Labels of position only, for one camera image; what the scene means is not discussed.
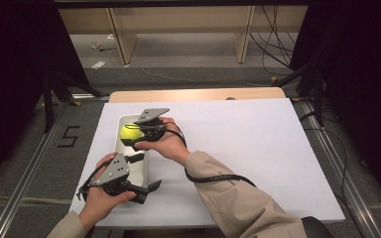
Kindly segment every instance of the tennis ball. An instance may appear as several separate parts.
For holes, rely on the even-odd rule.
[[[136,124],[126,124],[119,131],[119,138],[135,140],[142,137],[142,132]]]

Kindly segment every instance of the beige sleeve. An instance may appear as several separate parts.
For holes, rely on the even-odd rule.
[[[234,175],[204,152],[191,153],[186,169],[195,178]],[[245,181],[196,183],[195,187],[212,219],[227,237],[306,238],[300,218],[287,214],[269,194]]]
[[[85,229],[78,215],[71,211],[55,226],[48,238],[83,238],[85,235]]]

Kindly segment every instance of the floor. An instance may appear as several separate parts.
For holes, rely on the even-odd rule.
[[[261,34],[260,36],[255,34],[253,37],[261,47],[266,47],[260,37],[266,40],[269,34]],[[71,38],[88,75],[99,75],[91,76],[92,79],[90,80],[91,85],[97,87],[101,86],[104,81],[104,78],[98,78],[101,77],[98,74],[99,71],[103,69],[134,68],[136,71],[143,72],[143,77],[160,77],[188,83],[194,83],[204,78],[197,73],[181,75],[180,71],[170,75],[168,68],[180,68],[181,71],[186,71],[187,68],[187,72],[203,71],[206,74],[227,69],[242,70],[242,73],[254,68],[261,68],[266,71],[263,80],[259,82],[251,81],[250,84],[244,84],[247,83],[244,82],[243,85],[246,86],[269,84],[273,78],[281,78],[283,77],[281,74],[290,72],[289,69],[275,59],[263,56],[262,51],[253,39],[249,39],[245,63],[238,63],[232,45],[232,36],[229,34],[140,35],[134,49],[134,56],[127,65],[120,63],[117,51],[112,50],[116,47],[114,40],[110,39],[109,36],[71,36]],[[293,41],[297,38],[297,34],[280,34],[279,38],[285,48],[289,49],[287,54],[290,57],[291,49],[294,46]],[[100,43],[97,49],[93,48],[96,42]],[[272,39],[271,42],[274,45],[278,44],[276,39]],[[289,60],[287,54],[280,49],[268,47],[267,50],[282,62]],[[101,60],[105,62],[102,68],[91,69],[93,65]],[[224,78],[221,83],[226,83],[224,86],[233,86],[233,81],[230,80]],[[296,86],[297,81],[295,80],[283,87],[288,97],[297,96],[295,93]],[[55,129],[54,137],[48,138],[51,147],[49,150],[53,152],[55,149],[52,148],[57,148],[63,142],[58,138],[63,136],[67,126],[72,125],[81,125],[82,129],[78,129],[78,133],[81,138],[85,139],[78,140],[78,143],[82,148],[89,148],[89,143],[93,137],[91,128],[96,126],[98,122],[98,116],[95,115],[98,115],[103,103],[104,101],[101,100],[84,100],[81,102],[81,107],[67,106],[62,115],[57,115],[60,118],[60,126]],[[300,117],[312,110],[312,105],[305,101],[295,102],[294,107]],[[326,224],[326,227],[336,238],[361,237],[360,234],[363,234],[363,237],[381,237],[381,189],[367,167],[358,163],[358,158],[361,155],[358,155],[343,126],[337,122],[337,115],[333,114],[331,105],[327,104],[325,100],[323,107],[326,109],[323,111],[326,132],[307,130],[306,134],[311,141],[329,184],[338,196],[341,196],[341,168],[344,166],[343,162],[347,161],[347,169],[344,173],[347,203],[346,205],[343,201],[340,203],[347,220],[340,223]],[[40,147],[42,145],[41,141],[44,140],[42,133],[44,110],[41,107],[41,102],[38,102],[35,113],[35,117],[32,118],[22,137],[23,140],[20,141],[17,150],[14,152],[13,160],[4,163],[0,169],[0,215],[2,215],[5,205],[8,204],[9,197],[16,190],[14,187],[23,178],[24,171],[30,167],[32,159],[40,156],[37,156],[36,148]],[[301,123],[305,128],[318,127],[313,117],[307,117]],[[65,184],[69,182],[69,178],[77,180],[81,169],[70,171],[64,169],[63,165],[69,168],[69,166],[75,164],[80,168],[83,161],[79,158],[86,157],[86,150],[65,150],[57,157],[55,157],[55,154],[49,155],[49,153],[43,155],[43,157],[45,158],[42,164],[37,165],[38,168],[33,180],[26,180],[25,182],[27,190],[24,199],[22,199],[18,212],[8,220],[12,224],[5,231],[6,237],[43,236],[44,231],[52,229],[63,214],[67,213],[70,205],[69,195],[73,194],[73,191],[71,189],[64,190],[65,187],[72,187],[72,184]],[[53,180],[49,182],[47,176],[51,172],[47,168],[52,168],[55,164],[60,167],[55,169],[57,171],[52,176]],[[41,219],[43,222],[38,223],[37,219]],[[100,236],[108,237],[107,233],[98,232],[92,237]],[[110,237],[120,236],[122,236],[121,233],[110,233]]]

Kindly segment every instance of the white desk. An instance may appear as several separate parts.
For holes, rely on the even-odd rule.
[[[83,169],[79,185],[97,161],[113,151],[121,116],[146,108],[168,107],[183,130],[191,151],[209,152],[237,174],[270,193],[289,213],[322,221],[344,219],[289,99],[198,102],[107,103]],[[184,169],[149,151],[149,182],[162,179],[145,204],[116,207],[101,227],[122,229],[214,226]],[[74,195],[70,209],[80,212]]]

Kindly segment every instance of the table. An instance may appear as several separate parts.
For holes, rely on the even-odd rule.
[[[270,193],[291,214],[322,221],[343,220],[290,100],[283,98],[281,89],[273,90],[275,93],[271,88],[113,93],[102,111],[78,184],[112,150],[121,116],[140,114],[146,108],[169,107],[166,116],[174,117],[181,126],[191,151],[209,152]],[[238,100],[224,100],[227,97]],[[241,123],[236,127],[232,120]],[[97,227],[136,230],[215,226],[184,169],[154,151],[147,152],[147,157],[149,182],[162,179],[161,187],[143,205],[119,205]],[[74,195],[70,209],[80,211],[83,205]]]

